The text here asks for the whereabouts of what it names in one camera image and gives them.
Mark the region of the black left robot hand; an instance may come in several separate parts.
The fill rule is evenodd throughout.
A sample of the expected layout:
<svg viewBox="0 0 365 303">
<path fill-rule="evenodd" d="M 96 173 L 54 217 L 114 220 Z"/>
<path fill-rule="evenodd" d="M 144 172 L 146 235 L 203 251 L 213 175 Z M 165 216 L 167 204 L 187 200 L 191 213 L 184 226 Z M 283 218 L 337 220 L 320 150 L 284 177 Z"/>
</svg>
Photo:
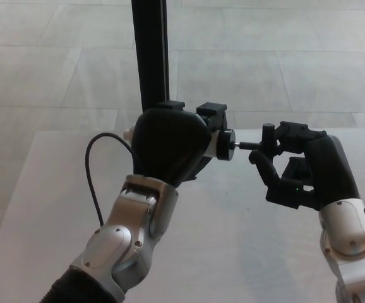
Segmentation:
<svg viewBox="0 0 365 303">
<path fill-rule="evenodd" d="M 194 180 L 211 159 L 232 160 L 236 136 L 226 110 L 225 104 L 207 102 L 189 112 L 184 103 L 168 101 L 144 111 L 131 137 L 134 174 L 177 188 Z"/>
</svg>

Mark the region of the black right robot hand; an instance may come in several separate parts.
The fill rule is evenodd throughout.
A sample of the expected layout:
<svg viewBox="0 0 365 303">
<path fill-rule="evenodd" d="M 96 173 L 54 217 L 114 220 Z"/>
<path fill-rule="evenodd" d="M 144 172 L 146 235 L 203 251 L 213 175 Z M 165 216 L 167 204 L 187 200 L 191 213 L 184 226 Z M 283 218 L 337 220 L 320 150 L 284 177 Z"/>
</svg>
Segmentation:
<svg viewBox="0 0 365 303">
<path fill-rule="evenodd" d="M 249 161 L 267 187 L 268 202 L 320 211 L 330 203 L 360 197 L 340 140 L 308 125 L 266 123 L 260 143 L 250 143 Z"/>
</svg>

